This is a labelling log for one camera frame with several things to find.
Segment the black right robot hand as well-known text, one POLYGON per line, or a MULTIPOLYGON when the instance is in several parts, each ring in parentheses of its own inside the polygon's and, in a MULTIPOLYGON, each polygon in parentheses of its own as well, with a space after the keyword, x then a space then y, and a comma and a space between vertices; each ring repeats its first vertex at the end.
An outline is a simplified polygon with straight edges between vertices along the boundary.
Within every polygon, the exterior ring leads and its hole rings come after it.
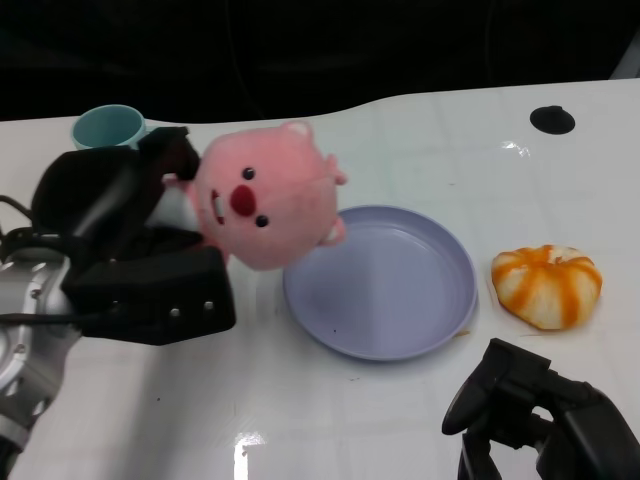
POLYGON ((498 479, 491 445, 537 452, 542 479, 636 479, 639 441, 611 399, 550 360, 494 338, 442 423, 462 436, 457 476, 498 479))

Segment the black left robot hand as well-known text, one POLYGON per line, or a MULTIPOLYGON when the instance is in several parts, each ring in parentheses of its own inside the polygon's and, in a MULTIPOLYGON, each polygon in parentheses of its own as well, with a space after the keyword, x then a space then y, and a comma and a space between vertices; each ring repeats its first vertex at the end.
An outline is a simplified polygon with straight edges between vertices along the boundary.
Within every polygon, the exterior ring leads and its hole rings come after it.
POLYGON ((223 255, 184 227, 153 226, 169 191, 201 164, 185 127, 160 127, 132 149, 61 154, 32 202, 40 244, 70 261, 61 290, 67 313, 34 324, 70 324, 84 335, 166 345, 233 328, 236 314, 223 255))

